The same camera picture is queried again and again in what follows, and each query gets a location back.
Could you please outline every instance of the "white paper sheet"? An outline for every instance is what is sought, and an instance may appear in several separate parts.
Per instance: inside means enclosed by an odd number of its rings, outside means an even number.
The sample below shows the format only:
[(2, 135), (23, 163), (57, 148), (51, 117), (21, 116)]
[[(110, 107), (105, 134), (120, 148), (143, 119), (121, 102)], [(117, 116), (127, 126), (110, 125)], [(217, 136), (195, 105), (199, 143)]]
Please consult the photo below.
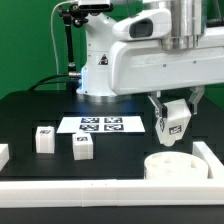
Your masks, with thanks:
[(139, 116), (126, 117), (64, 117), (57, 133), (145, 132)]

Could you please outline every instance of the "black table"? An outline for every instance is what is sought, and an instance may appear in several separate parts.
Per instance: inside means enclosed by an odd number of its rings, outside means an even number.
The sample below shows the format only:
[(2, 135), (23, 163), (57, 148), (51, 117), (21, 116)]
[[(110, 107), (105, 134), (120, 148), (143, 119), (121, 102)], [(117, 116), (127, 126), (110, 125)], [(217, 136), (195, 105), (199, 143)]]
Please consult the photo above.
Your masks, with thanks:
[[(169, 91), (162, 101), (188, 97)], [(144, 159), (155, 152), (191, 153), (204, 141), (224, 161), (224, 112), (203, 98), (184, 138), (172, 147), (159, 144), (154, 107), (146, 95), (113, 104), (77, 100), (64, 91), (11, 93), (0, 101), (0, 143), (8, 143), (10, 161), (0, 181), (142, 179)], [(57, 134), (53, 155), (36, 154), (37, 126), (58, 128), (65, 116), (141, 116), (145, 133), (93, 133), (94, 160), (74, 161), (71, 134)], [(223, 223), (224, 206), (146, 206), (0, 209), (2, 223)]]

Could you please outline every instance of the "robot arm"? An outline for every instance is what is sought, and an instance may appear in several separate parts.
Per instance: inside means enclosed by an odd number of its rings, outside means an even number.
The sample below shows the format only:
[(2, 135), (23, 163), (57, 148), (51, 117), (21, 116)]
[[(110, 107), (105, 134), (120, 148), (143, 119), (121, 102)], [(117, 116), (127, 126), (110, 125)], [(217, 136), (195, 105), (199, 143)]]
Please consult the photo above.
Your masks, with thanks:
[[(211, 28), (205, 32), (205, 0), (170, 4), (145, 0), (144, 11), (118, 23), (103, 15), (88, 14), (110, 11), (113, 4), (126, 3), (125, 0), (74, 2), (70, 7), (74, 25), (88, 22), (89, 58), (78, 93), (93, 96), (148, 93), (155, 106), (160, 143), (170, 146), (181, 139), (191, 114), (197, 113), (204, 85), (224, 82), (224, 29)], [(100, 63), (103, 58), (107, 63)], [(185, 87), (193, 88), (189, 99), (192, 111), (185, 100), (168, 102), (165, 106), (159, 102), (162, 90)]]

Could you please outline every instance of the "white cable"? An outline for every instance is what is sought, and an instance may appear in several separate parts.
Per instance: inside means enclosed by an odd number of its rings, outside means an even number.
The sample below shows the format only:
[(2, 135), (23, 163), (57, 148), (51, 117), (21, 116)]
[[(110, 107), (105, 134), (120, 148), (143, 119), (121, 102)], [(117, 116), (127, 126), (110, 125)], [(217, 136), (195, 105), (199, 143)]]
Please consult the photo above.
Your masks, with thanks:
[(72, 4), (77, 2), (77, 0), (71, 0), (71, 1), (64, 1), (61, 3), (58, 3), (54, 9), (52, 10), (51, 13), (51, 38), (52, 38), (52, 42), (53, 42), (53, 47), (54, 47), (54, 56), (55, 56), (55, 63), (56, 63), (56, 74), (59, 74), (59, 60), (58, 60), (58, 52), (57, 52), (57, 46), (56, 46), (56, 41), (55, 41), (55, 35), (54, 35), (54, 14), (57, 10), (57, 8), (61, 5), (65, 5), (65, 4)]

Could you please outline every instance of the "green wall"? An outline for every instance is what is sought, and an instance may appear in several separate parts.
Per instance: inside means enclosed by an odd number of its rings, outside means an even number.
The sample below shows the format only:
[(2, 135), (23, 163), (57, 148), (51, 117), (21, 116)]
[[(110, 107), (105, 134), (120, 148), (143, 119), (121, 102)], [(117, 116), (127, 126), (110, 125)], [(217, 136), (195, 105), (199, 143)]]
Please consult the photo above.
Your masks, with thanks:
[[(13, 91), (26, 90), (40, 79), (56, 74), (50, 17), (52, 9), (59, 2), (61, 1), (0, 1), (0, 98)], [(220, 4), (224, 9), (224, 1), (220, 1)], [(132, 14), (139, 10), (139, 4), (131, 7)], [(127, 17), (127, 9), (117, 7), (110, 15), (120, 20)], [(215, 18), (212, 0), (208, 2), (208, 18)], [(66, 42), (64, 26), (57, 14), (54, 28), (60, 72), (63, 73), (67, 71)], [(78, 46), (74, 48), (74, 54), (80, 69), (86, 60), (84, 29), (73, 29), (73, 39), (74, 46)], [(206, 88), (206, 96), (224, 108), (221, 95), (224, 95), (224, 85)]]

